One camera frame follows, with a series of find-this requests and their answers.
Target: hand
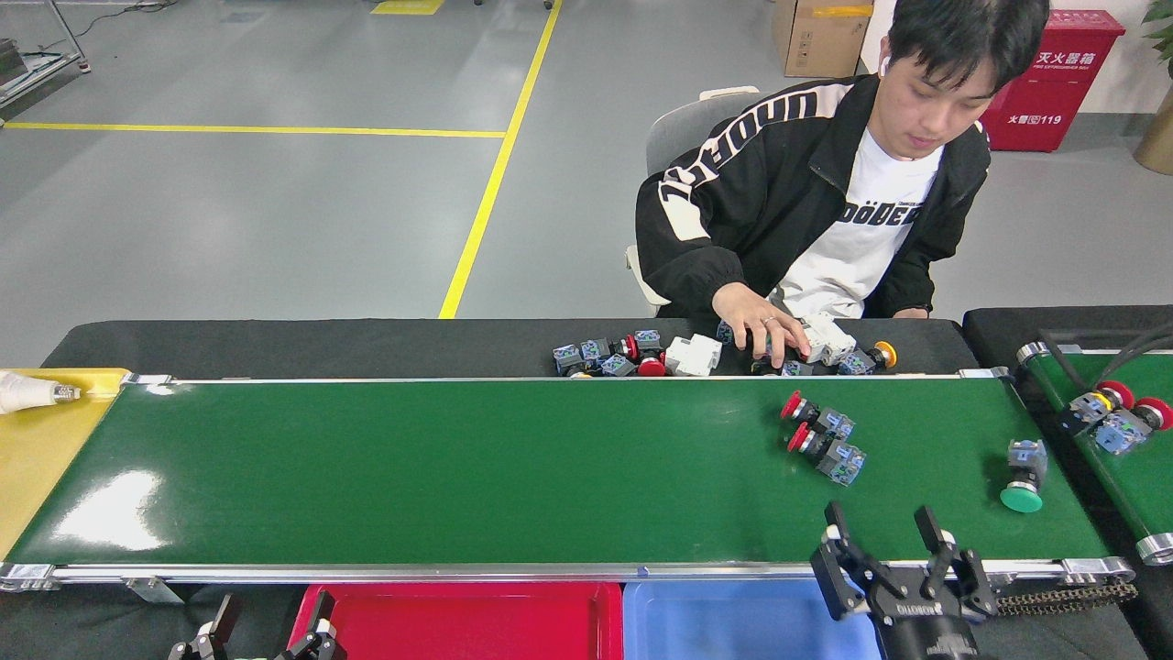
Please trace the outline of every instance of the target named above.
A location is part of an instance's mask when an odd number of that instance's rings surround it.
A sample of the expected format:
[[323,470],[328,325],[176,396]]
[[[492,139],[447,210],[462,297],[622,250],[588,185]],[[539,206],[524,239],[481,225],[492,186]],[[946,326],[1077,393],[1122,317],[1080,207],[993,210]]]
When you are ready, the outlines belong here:
[[802,324],[740,281],[731,281],[713,293],[713,311],[733,328],[733,343],[739,351],[745,351],[746,329],[752,333],[754,360],[766,355],[768,336],[775,347],[771,356],[774,369],[781,369],[786,347],[796,349],[802,360],[811,355]]
[[902,308],[896,313],[891,314],[893,318],[928,318],[929,309],[924,307],[913,306],[908,308]]

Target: red fire extinguisher box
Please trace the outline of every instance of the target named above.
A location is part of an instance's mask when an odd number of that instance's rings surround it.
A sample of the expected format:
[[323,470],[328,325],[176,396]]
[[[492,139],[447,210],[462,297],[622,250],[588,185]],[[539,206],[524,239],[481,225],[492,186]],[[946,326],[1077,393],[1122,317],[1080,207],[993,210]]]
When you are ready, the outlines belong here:
[[1059,148],[1124,26],[1101,9],[1052,9],[1035,63],[998,91],[982,115],[990,148]]

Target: black jacket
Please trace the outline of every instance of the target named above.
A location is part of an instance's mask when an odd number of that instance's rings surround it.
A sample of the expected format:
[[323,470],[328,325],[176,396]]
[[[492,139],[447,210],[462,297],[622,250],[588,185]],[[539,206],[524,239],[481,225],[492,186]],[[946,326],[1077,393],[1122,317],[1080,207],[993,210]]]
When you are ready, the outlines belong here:
[[[644,279],[672,300],[662,315],[711,312],[713,293],[731,281],[761,295],[778,284],[843,212],[877,87],[879,77],[862,75],[779,91],[644,181],[636,243]],[[866,315],[933,308],[929,263],[954,254],[989,164],[978,124],[945,145],[924,205],[868,297]]]

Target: white wall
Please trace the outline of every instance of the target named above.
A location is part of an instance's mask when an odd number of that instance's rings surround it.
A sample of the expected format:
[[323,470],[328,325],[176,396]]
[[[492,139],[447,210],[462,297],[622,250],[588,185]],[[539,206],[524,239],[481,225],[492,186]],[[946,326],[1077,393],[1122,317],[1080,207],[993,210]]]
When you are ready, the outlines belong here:
[[[875,0],[872,22],[863,39],[863,59],[874,72],[880,60],[880,38],[891,26],[896,0]],[[1116,40],[1112,52],[1087,90],[1082,113],[1155,113],[1169,90],[1168,68],[1157,61],[1153,40],[1141,35],[1153,30],[1141,26],[1148,0],[1051,0],[1056,9],[1105,9],[1127,32]]]

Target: black hair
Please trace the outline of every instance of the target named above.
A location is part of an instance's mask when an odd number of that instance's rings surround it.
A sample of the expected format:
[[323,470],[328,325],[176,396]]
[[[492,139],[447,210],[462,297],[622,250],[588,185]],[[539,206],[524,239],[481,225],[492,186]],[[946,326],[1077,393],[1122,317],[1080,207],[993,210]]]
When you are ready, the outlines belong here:
[[1050,12],[1049,0],[896,0],[888,48],[954,88],[989,57],[996,93],[1033,63]]

